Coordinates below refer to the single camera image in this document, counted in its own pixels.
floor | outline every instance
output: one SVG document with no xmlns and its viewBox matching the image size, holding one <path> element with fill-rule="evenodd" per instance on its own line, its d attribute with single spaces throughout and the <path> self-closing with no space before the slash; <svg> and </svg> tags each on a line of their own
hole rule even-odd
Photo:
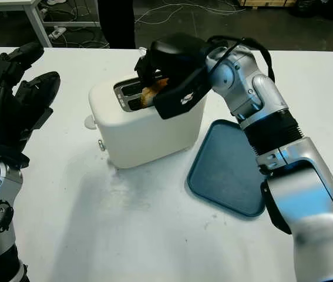
<svg viewBox="0 0 333 282">
<path fill-rule="evenodd" d="M 247 36 L 256 38 L 271 50 L 333 51 L 333 21 L 316 16 L 296 18 L 285 9 L 241 9 L 225 0 L 134 0 L 137 46 L 149 46 L 152 40 L 168 33 L 183 31 L 191 35 L 208 38 L 214 34 Z M 92 0 L 76 0 L 80 21 L 96 19 Z M 54 21 L 69 21 L 73 18 L 74 0 L 57 4 L 50 11 Z M 104 48 L 105 38 L 99 28 L 68 29 L 66 41 L 54 41 L 57 47 Z M 36 36 L 23 12 L 0 14 L 0 46 L 19 46 L 35 40 Z"/>
</svg>

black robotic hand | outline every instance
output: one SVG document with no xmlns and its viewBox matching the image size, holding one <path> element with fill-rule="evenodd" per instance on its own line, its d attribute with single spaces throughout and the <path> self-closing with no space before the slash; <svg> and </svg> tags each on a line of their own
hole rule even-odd
<svg viewBox="0 0 333 282">
<path fill-rule="evenodd" d="M 22 81 L 14 96 L 12 88 L 24 72 L 43 54 L 38 43 L 29 43 L 10 54 L 0 54 L 0 158 L 12 165 L 27 167 L 21 153 L 34 129 L 39 129 L 53 110 L 49 108 L 60 85 L 57 72 Z"/>
</svg>

robotic hand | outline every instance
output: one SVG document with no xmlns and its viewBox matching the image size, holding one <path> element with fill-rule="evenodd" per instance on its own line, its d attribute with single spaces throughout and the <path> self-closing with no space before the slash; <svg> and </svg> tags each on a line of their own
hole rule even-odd
<svg viewBox="0 0 333 282">
<path fill-rule="evenodd" d="M 245 46 L 261 51 L 268 76 Z M 224 98 L 267 175 L 261 191 L 271 221 L 293 236 L 298 282 L 333 281 L 333 176 L 275 86 L 268 51 L 249 38 L 177 33 L 154 41 L 135 70 L 143 87 L 168 78 L 149 103 L 163 119 L 189 111 L 210 89 Z"/>
<path fill-rule="evenodd" d="M 0 55 L 0 282 L 29 281 L 26 266 L 18 258 L 12 224 L 14 200 L 22 185 L 20 169 L 29 159 L 21 153 L 34 129 L 52 114 L 49 108 L 59 89 L 57 72 L 22 81 L 14 96 L 12 88 L 43 54 L 37 43 Z"/>
</svg>

cable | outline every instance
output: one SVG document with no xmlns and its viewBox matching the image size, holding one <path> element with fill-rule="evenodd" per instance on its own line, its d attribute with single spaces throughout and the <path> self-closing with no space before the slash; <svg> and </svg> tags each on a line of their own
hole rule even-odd
<svg viewBox="0 0 333 282">
<path fill-rule="evenodd" d="M 50 35 L 53 37 L 53 39 L 57 40 L 57 38 L 54 37 L 53 33 L 50 33 Z M 65 43 L 64 43 L 64 44 L 65 44 L 65 46 L 67 47 L 68 44 L 67 44 L 67 40 L 66 40 L 65 36 L 64 36 L 63 34 L 62 34 L 61 36 L 62 36 L 63 39 L 65 40 Z M 54 44 L 63 44 L 63 43 L 59 43 L 59 42 L 54 42 L 51 38 L 50 38 L 50 41 L 51 41 L 52 43 L 54 43 Z"/>
<path fill-rule="evenodd" d="M 96 44 L 92 44 L 92 45 L 89 45 L 89 46 L 84 46 L 84 48 L 94 48 L 95 46 L 97 46 Z M 104 45 L 99 45 L 98 46 L 98 49 L 105 49 L 109 46 L 108 43 L 104 44 Z"/>
<path fill-rule="evenodd" d="M 182 9 L 183 9 L 183 6 L 179 7 L 174 12 L 172 12 L 165 20 L 163 20 L 161 22 L 143 22 L 143 21 L 140 21 L 139 19 L 136 20 L 135 22 L 141 22 L 143 24 L 148 24 L 148 25 L 159 25 L 159 24 L 163 24 L 164 22 L 167 22 L 171 18 L 171 16 L 173 16 L 176 12 L 178 12 L 178 11 L 180 11 Z"/>
<path fill-rule="evenodd" d="M 51 7 L 51 6 L 47 6 L 47 5 L 43 4 L 43 3 L 40 3 L 40 5 L 43 8 L 46 8 L 47 10 L 53 11 L 53 12 L 55 12 L 57 14 L 69 14 L 69 15 L 72 15 L 73 18 L 70 19 L 69 21 L 75 21 L 77 19 L 76 14 L 73 14 L 72 12 L 69 12 L 69 11 L 66 11 L 66 10 L 63 10 L 63 9 L 54 8 L 54 7 Z"/>
<path fill-rule="evenodd" d="M 228 6 L 231 6 L 235 11 L 237 10 L 237 7 L 229 2 L 227 2 L 226 0 L 218 0 L 219 2 L 225 3 Z"/>
<path fill-rule="evenodd" d="M 260 44 L 259 42 L 257 42 L 255 39 L 253 38 L 234 38 L 232 36 L 225 36 L 225 35 L 214 35 L 210 38 L 208 38 L 207 42 L 210 43 L 214 40 L 217 39 L 224 39 L 227 41 L 235 41 L 236 44 L 234 44 L 231 48 L 228 48 L 226 50 L 226 52 L 224 53 L 224 55 L 217 61 L 217 63 L 213 66 L 213 68 L 210 70 L 208 75 L 211 75 L 215 69 L 218 67 L 219 64 L 221 64 L 221 62 L 228 56 L 228 54 L 235 48 L 237 47 L 239 44 L 254 48 L 254 49 L 258 49 L 261 53 L 261 55 L 263 56 L 265 62 L 267 63 L 268 66 L 268 77 L 270 79 L 273 80 L 273 82 L 275 82 L 275 77 L 274 77 L 274 72 L 273 72 L 273 68 L 272 68 L 272 58 L 271 55 L 269 53 L 269 51 L 267 50 L 267 48 L 265 48 L 264 46 L 262 46 L 262 44 Z"/>
<path fill-rule="evenodd" d="M 93 19 L 93 16 L 92 14 L 90 13 L 90 9 L 88 8 L 88 5 L 86 3 L 86 0 L 83 0 L 84 1 L 84 4 L 85 4 L 85 7 L 86 7 L 86 10 L 88 11 L 88 14 L 90 16 L 90 20 L 95 24 L 95 27 L 97 27 L 97 24 L 96 24 L 96 21 Z"/>
<path fill-rule="evenodd" d="M 73 0 L 73 3 L 75 4 L 75 9 L 76 9 L 76 17 L 75 17 L 74 21 L 76 21 L 79 16 L 79 10 L 78 10 L 78 5 L 76 4 L 76 0 Z"/>
<path fill-rule="evenodd" d="M 102 41 L 97 41 L 97 40 L 87 40 L 87 41 L 84 41 L 84 42 L 82 42 L 82 43 L 80 43 L 81 45 L 84 45 L 84 44 L 87 44 L 87 43 L 99 43 L 99 44 L 102 44 L 103 46 L 101 46 L 101 48 L 102 47 L 107 47 L 107 46 L 109 46 L 109 43 L 107 43 L 107 42 L 102 42 Z"/>
<path fill-rule="evenodd" d="M 51 43 L 53 43 L 55 45 L 64 45 L 64 46 L 67 46 L 67 44 L 70 44 L 70 45 L 77 45 L 78 48 L 83 48 L 83 46 L 80 43 L 78 43 L 78 42 L 68 42 L 67 40 L 64 41 L 64 42 L 55 42 L 53 40 L 50 40 L 50 41 L 51 41 Z"/>
<path fill-rule="evenodd" d="M 163 23 L 167 22 L 171 18 L 171 16 L 173 16 L 176 12 L 180 11 L 181 9 L 177 9 L 177 10 L 173 11 L 165 20 L 160 21 L 160 22 L 145 22 L 145 21 L 141 21 L 141 19 L 144 18 L 150 12 L 153 12 L 153 11 L 156 11 L 156 10 L 159 10 L 159 9 L 163 9 L 163 8 L 166 8 L 166 7 L 172 7 L 172 6 L 180 6 L 180 7 L 183 7 L 183 6 L 194 6 L 194 7 L 198 7 L 198 8 L 204 9 L 206 11 L 212 12 L 212 13 L 217 14 L 217 15 L 231 15 L 231 14 L 235 14 L 235 13 L 238 13 L 238 12 L 245 11 L 245 9 L 241 9 L 241 10 L 220 10 L 220 9 L 214 9 L 214 8 L 211 8 L 211 7 L 207 7 L 207 6 L 202 6 L 202 5 L 196 4 L 194 2 L 191 2 L 191 3 L 176 3 L 176 4 L 167 3 L 165 0 L 163 0 L 163 2 L 165 3 L 165 5 L 162 5 L 162 6 L 159 6 L 157 8 L 153 8 L 153 9 L 150 9 L 150 10 L 146 11 L 143 15 L 141 15 L 140 17 L 138 17 L 135 20 L 135 23 L 141 22 L 143 24 L 149 24 L 149 25 L 163 24 Z"/>
<path fill-rule="evenodd" d="M 87 31 L 89 33 L 92 34 L 92 38 L 90 40 L 95 40 L 96 38 L 96 34 L 94 31 L 91 31 L 90 29 L 88 28 L 76 28 L 76 29 L 73 29 L 73 28 L 67 28 L 67 31 L 69 32 L 80 32 L 80 31 Z"/>
<path fill-rule="evenodd" d="M 80 9 L 80 8 L 83 8 L 83 9 L 86 9 L 86 10 L 87 10 L 87 13 L 86 13 L 86 14 L 81 14 L 81 15 L 79 15 L 79 16 L 87 16 L 87 15 L 89 15 L 90 10 L 89 10 L 88 7 L 86 7 L 86 6 L 78 6 L 78 8 L 79 8 L 79 9 Z M 73 7 L 73 8 L 71 9 L 71 13 L 74 13 L 75 10 L 76 10 L 76 8 Z"/>
<path fill-rule="evenodd" d="M 65 40 L 66 48 L 68 48 L 67 39 L 66 39 L 66 37 L 64 36 L 64 34 L 62 34 L 62 37 L 63 37 L 63 39 Z"/>
</svg>

table surface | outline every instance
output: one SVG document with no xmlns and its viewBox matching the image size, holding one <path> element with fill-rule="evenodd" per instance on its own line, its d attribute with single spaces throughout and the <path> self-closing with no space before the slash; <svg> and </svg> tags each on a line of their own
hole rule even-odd
<svg viewBox="0 0 333 282">
<path fill-rule="evenodd" d="M 8 5 L 32 5 L 37 0 L 0 0 L 0 6 Z"/>
<path fill-rule="evenodd" d="M 333 172 L 333 52 L 271 55 L 279 90 Z M 295 282 L 292 237 L 271 224 L 267 211 L 244 220 L 185 186 L 212 121 L 234 120 L 219 95 L 209 93 L 189 150 L 127 170 L 115 169 L 99 150 L 99 132 L 84 127 L 88 91 L 131 75 L 138 57 L 138 51 L 46 49 L 24 76 L 58 71 L 62 78 L 54 114 L 24 151 L 31 163 L 15 201 L 16 243 L 31 282 Z"/>
</svg>

